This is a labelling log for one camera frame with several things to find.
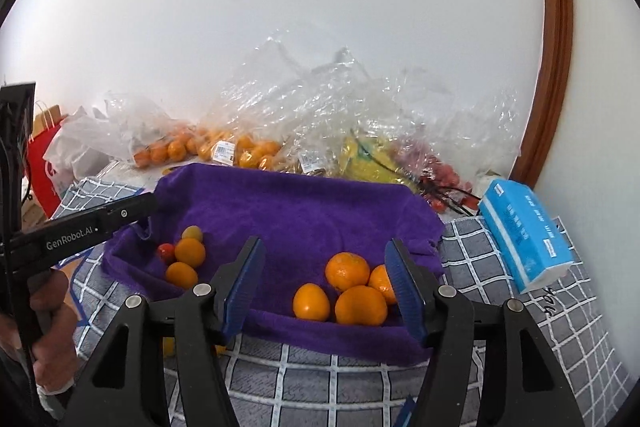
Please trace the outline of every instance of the red paper bag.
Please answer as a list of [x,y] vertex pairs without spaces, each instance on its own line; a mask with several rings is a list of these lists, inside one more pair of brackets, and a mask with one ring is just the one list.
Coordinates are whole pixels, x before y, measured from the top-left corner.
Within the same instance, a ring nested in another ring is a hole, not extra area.
[[36,195],[38,203],[44,213],[47,214],[47,217],[51,217],[56,211],[60,204],[60,197],[52,181],[56,172],[53,170],[51,163],[45,161],[43,156],[59,129],[60,122],[31,139],[27,146],[27,159],[30,167],[26,170],[27,175],[31,179],[33,193]]

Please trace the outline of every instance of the metal bolt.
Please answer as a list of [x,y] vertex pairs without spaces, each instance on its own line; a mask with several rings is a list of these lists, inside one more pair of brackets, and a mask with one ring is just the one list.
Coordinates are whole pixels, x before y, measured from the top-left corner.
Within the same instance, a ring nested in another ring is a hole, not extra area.
[[512,312],[519,313],[524,309],[524,304],[522,304],[522,302],[518,301],[517,299],[509,299],[507,301],[507,308]]
[[453,286],[449,286],[448,284],[443,284],[442,286],[440,286],[440,288],[438,288],[438,293],[440,295],[442,295],[443,297],[455,297],[457,290],[455,288],[453,288]]
[[135,308],[142,304],[142,297],[140,295],[131,295],[127,297],[127,300],[124,301],[124,303],[127,308]]
[[211,291],[211,286],[209,286],[206,282],[201,282],[200,284],[196,284],[193,287],[193,293],[195,293],[198,297],[208,294]]

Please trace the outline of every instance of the blue tissue pack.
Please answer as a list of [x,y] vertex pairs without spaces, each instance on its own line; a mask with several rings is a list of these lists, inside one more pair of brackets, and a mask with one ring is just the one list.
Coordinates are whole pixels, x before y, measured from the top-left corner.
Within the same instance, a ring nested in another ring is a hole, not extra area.
[[573,264],[558,227],[526,185],[494,180],[479,208],[520,293],[550,285]]

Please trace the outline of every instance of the purple fabric-lined basket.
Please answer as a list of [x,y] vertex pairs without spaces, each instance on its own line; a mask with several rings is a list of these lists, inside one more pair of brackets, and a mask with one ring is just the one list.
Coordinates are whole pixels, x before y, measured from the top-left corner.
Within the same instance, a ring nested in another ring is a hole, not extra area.
[[307,282],[322,286],[335,302],[337,295],[324,278],[324,266],[335,253],[360,254],[373,268],[384,263],[385,245],[393,237],[404,242],[417,264],[442,275],[435,246],[443,223],[407,187],[192,164],[162,178],[156,197],[150,240],[141,239],[136,227],[126,227],[106,244],[102,268],[115,280],[151,300],[172,298],[182,290],[164,280],[157,245],[175,244],[190,225],[201,227],[207,258],[198,275],[204,282],[257,235],[267,258],[244,332],[394,365],[428,358],[429,351],[402,325],[397,307],[379,328],[302,321],[291,309],[293,295]]

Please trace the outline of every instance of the checkered tablecloth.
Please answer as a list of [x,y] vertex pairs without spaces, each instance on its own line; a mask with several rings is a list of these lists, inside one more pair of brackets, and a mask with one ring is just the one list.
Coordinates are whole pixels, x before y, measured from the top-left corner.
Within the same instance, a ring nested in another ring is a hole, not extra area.
[[[94,185],[83,190],[102,194],[107,190],[104,181],[91,183]],[[127,187],[117,194],[134,192],[134,187]],[[577,264],[547,289],[518,298],[540,325],[568,375],[586,425],[600,427],[624,401],[633,381],[610,345],[584,264],[559,221],[558,225]],[[481,217],[448,223],[439,250],[446,281],[470,299],[501,303],[514,295],[513,279]],[[101,258],[101,246],[91,250],[72,282],[86,314],[86,324],[75,336],[83,360],[130,293],[101,272]],[[390,367],[242,334],[227,346],[219,363],[240,425],[258,427],[391,427],[405,398],[417,396],[427,366]],[[484,344],[476,343],[462,416],[465,427],[476,423],[483,373]],[[172,426],[183,426],[175,359],[165,360],[164,383]]]

